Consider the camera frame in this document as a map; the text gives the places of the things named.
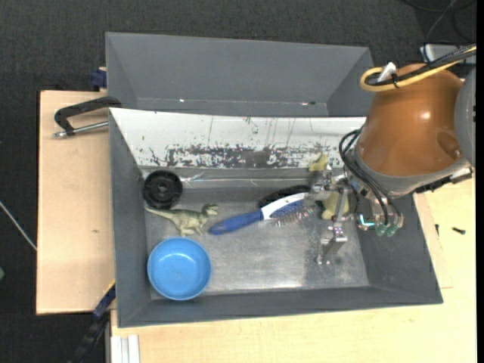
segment black clamp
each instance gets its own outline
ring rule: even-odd
[[[78,116],[94,110],[103,109],[105,107],[121,107],[121,103],[113,97],[102,97],[92,101],[82,102],[81,104],[63,107],[59,109],[54,115],[55,122],[64,130],[63,132],[54,133],[54,137],[64,137],[75,135],[78,132],[86,132],[88,130],[107,126],[107,122],[97,123],[81,128],[75,129],[67,120],[70,117]]]

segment brush bristles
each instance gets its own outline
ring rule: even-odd
[[[300,222],[303,219],[308,218],[313,213],[313,211],[314,209],[312,207],[304,206],[301,209],[294,211],[293,213],[289,213],[285,216],[273,219],[273,224],[276,227],[282,227],[290,225],[294,222]]]

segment wooden table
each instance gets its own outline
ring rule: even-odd
[[[53,120],[56,109],[103,95],[41,94],[39,315],[91,311],[114,278],[107,130],[51,137],[60,130]],[[99,122],[105,114],[74,123]],[[139,335],[142,363],[476,361],[475,181],[417,195],[415,202],[442,305],[136,328],[118,328],[113,309],[111,333]]]

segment blue bowl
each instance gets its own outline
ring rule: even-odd
[[[194,240],[175,237],[159,243],[148,257],[153,288],[173,300],[193,299],[203,292],[212,274],[205,249]]]

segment metal clamp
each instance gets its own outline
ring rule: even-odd
[[[348,237],[343,231],[343,222],[346,220],[343,213],[346,199],[348,198],[349,193],[352,192],[352,189],[348,185],[338,185],[337,188],[340,193],[338,196],[337,208],[332,218],[333,225],[328,227],[328,229],[332,231],[333,236],[331,239],[323,238],[321,236],[321,246],[319,247],[318,255],[315,260],[319,265],[329,265],[329,257],[338,253],[341,246],[348,241]]]
[[[92,129],[107,126],[107,121],[103,123],[95,123],[80,128],[74,128],[67,120],[70,117],[78,116],[94,110],[103,109],[105,107],[121,107],[121,103],[113,97],[103,97],[92,101],[82,102],[81,104],[63,107],[59,109],[54,115],[55,122],[63,129],[62,132],[54,133],[54,137],[72,136],[76,133],[87,132]]]

